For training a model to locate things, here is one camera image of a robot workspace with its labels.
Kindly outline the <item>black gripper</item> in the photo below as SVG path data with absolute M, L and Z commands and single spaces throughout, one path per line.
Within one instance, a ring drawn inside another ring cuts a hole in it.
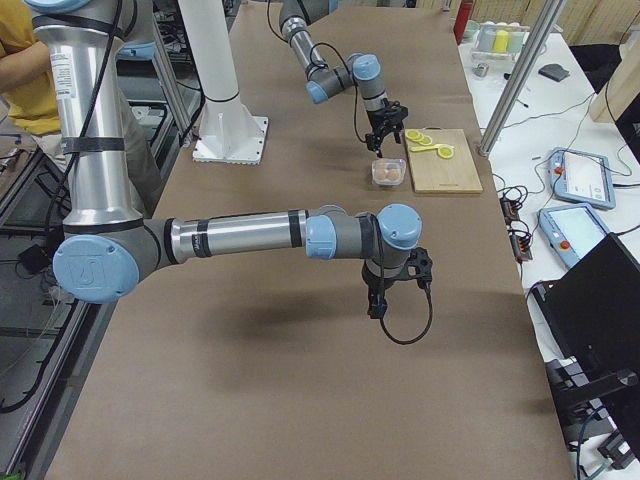
M 368 110 L 367 117 L 371 125 L 371 133 L 365 135 L 367 149 L 381 153 L 384 137 L 393 133 L 396 144 L 401 143 L 404 120 L 408 116 L 408 108 L 399 101 L 384 99 L 382 106 L 376 110 Z
M 383 295 L 378 294 L 381 282 L 383 290 L 386 291 L 394 284 L 396 277 L 403 268 L 403 264 L 392 266 L 391 268 L 382 268 L 372 259 L 364 261 L 361 277 L 367 286 L 367 314 L 370 319 L 383 319 L 385 317 L 388 303 Z

